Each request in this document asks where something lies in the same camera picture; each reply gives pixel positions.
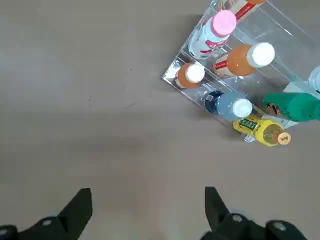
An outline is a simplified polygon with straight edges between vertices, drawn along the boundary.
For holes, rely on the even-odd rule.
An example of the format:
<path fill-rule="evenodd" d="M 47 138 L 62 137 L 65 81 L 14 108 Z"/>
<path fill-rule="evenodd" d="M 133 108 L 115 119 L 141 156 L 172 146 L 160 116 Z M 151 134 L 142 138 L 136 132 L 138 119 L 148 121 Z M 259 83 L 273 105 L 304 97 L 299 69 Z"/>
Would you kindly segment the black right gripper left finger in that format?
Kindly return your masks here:
<path fill-rule="evenodd" d="M 0 226 L 2 240 L 77 240 L 93 215 L 92 192 L 82 188 L 58 215 L 48 216 L 18 231 L 12 224 Z"/>

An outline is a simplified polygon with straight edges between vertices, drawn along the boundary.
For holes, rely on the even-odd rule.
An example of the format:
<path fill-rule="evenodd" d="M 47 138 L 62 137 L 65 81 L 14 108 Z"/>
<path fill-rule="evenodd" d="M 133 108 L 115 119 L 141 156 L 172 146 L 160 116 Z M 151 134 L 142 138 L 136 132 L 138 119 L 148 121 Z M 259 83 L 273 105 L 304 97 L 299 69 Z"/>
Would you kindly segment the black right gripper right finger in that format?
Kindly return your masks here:
<path fill-rule="evenodd" d="M 210 226 L 202 240 L 306 240 L 292 223 L 270 220 L 258 225 L 243 214 L 231 213 L 213 186 L 205 187 L 205 215 Z"/>

